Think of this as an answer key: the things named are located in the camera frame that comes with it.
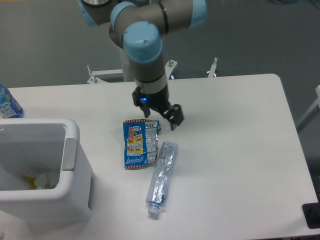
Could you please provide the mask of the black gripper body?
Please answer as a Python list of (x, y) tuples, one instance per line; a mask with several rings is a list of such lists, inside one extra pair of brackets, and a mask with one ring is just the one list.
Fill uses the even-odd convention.
[(156, 93), (143, 93), (140, 86), (137, 86), (132, 93), (133, 104), (136, 107), (148, 106), (150, 111), (159, 113), (159, 108), (170, 105), (168, 85)]

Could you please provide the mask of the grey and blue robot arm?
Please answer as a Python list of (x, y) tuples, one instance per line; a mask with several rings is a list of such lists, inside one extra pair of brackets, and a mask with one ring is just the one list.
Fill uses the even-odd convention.
[(133, 104), (148, 118), (159, 113), (174, 130), (183, 120), (179, 104), (169, 102), (163, 37), (202, 24), (207, 17), (204, 0), (79, 0), (91, 26), (110, 23), (109, 36), (124, 50), (136, 82)]

